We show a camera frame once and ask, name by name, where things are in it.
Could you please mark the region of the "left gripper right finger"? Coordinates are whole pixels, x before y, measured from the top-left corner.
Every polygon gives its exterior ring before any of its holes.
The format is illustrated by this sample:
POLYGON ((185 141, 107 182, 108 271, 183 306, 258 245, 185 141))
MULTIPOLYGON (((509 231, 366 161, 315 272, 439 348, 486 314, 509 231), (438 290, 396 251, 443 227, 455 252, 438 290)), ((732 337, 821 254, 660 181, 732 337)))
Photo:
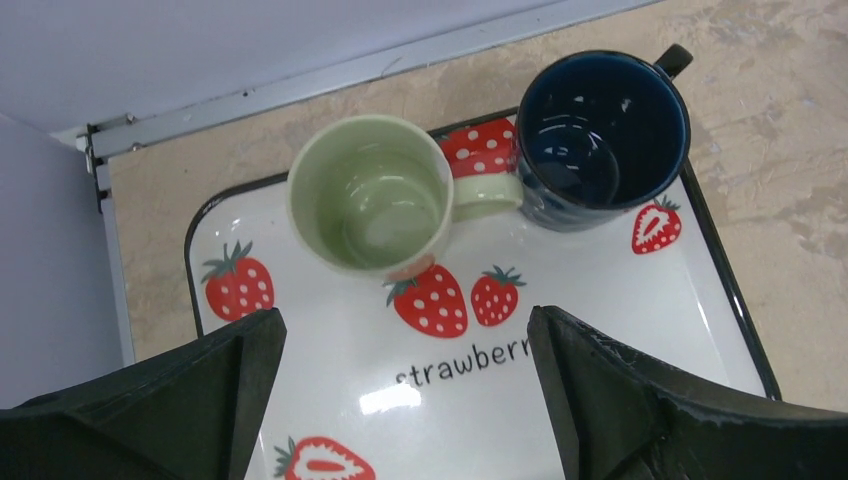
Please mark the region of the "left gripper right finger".
POLYGON ((528 340, 570 479, 843 479, 844 413, 706 380, 555 306, 528 340))

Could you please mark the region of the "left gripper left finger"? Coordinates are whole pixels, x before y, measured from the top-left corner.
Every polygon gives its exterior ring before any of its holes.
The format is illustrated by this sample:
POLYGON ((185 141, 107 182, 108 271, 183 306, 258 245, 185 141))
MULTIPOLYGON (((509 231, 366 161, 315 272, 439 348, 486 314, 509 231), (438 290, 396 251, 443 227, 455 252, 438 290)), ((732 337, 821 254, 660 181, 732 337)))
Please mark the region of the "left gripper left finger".
POLYGON ((184 346, 1 413, 5 479, 241 479, 286 338, 252 313, 184 346))

